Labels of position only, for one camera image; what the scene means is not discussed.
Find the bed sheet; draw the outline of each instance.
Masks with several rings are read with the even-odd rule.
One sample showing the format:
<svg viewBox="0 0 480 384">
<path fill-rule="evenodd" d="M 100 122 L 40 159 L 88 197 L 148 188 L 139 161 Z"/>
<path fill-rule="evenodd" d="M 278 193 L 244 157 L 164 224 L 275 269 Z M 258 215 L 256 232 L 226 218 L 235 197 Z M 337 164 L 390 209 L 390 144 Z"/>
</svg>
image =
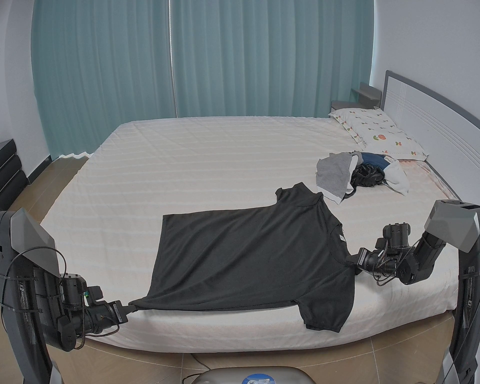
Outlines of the bed sheet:
<svg viewBox="0 0 480 384">
<path fill-rule="evenodd" d="M 124 305 L 149 288 L 162 216 L 271 205 L 277 188 L 302 181 L 316 191 L 315 167 L 330 152 L 359 150 L 332 119 L 209 117 L 134 121 L 119 126 L 60 194 L 42 222 L 65 255 L 68 271 L 100 285 Z M 384 225 L 408 222 L 410 244 L 436 199 L 431 172 L 402 162 L 403 196 L 387 186 L 359 188 L 337 205 L 348 249 L 372 249 Z M 227 352 L 344 344 L 453 309 L 457 255 L 446 246 L 432 276 L 411 286 L 378 287 L 361 273 L 340 333 L 305 328 L 297 306 L 257 311 L 138 311 L 112 336 L 97 339 L 157 352 Z"/>
</svg>

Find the tile floor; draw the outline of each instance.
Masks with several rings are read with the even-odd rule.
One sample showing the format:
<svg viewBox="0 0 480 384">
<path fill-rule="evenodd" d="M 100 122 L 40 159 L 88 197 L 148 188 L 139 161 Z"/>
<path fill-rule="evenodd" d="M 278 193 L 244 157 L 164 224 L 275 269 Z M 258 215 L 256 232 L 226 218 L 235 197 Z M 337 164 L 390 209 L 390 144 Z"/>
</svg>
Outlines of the tile floor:
<svg viewBox="0 0 480 384">
<path fill-rule="evenodd" d="M 24 207 L 38 221 L 87 159 L 58 159 L 25 188 L 11 210 Z M 211 368 L 286 365 L 302 369 L 317 384 L 414 384 L 435 382 L 453 317 L 446 312 L 379 335 L 337 347 L 273 352 L 200 353 Z M 21 383 L 22 376 L 0 328 L 0 383 Z M 180 384 L 204 368 L 190 354 L 151 353 L 87 340 L 81 350 L 49 347 L 65 384 Z M 185 381 L 190 384 L 195 378 Z"/>
</svg>

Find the white headboard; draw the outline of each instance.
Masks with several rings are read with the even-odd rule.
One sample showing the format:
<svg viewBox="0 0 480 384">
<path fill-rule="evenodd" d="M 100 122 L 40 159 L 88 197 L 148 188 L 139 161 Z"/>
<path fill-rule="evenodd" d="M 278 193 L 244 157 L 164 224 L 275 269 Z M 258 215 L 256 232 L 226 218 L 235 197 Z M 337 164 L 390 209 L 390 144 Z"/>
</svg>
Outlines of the white headboard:
<svg viewBox="0 0 480 384">
<path fill-rule="evenodd" d="M 406 77 L 385 74 L 381 108 L 429 154 L 427 163 L 456 195 L 480 204 L 480 120 Z"/>
</svg>

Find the curtain fold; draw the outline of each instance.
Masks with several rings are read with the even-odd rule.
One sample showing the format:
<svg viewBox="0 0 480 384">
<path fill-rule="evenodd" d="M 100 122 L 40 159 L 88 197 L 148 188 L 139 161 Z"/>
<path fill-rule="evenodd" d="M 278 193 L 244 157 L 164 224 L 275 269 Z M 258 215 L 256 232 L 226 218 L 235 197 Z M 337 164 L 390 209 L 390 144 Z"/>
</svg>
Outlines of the curtain fold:
<svg viewBox="0 0 480 384">
<path fill-rule="evenodd" d="M 53 158 L 132 120 L 176 117 L 168 0 L 37 0 L 32 72 Z"/>
<path fill-rule="evenodd" d="M 171 2 L 178 117 L 325 117 L 369 82 L 373 0 Z"/>
</svg>

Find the black t-shirt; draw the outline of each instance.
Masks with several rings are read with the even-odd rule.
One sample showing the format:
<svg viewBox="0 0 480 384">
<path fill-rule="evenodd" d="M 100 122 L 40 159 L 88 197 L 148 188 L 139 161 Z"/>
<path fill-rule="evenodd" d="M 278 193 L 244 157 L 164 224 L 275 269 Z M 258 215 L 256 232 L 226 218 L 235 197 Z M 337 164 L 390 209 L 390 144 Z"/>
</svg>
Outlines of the black t-shirt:
<svg viewBox="0 0 480 384">
<path fill-rule="evenodd" d="M 342 225 L 323 194 L 303 183 L 276 195 L 267 207 L 163 216 L 150 290 L 131 304 L 185 311 L 297 304 L 307 328 L 339 332 L 355 292 Z"/>
</svg>

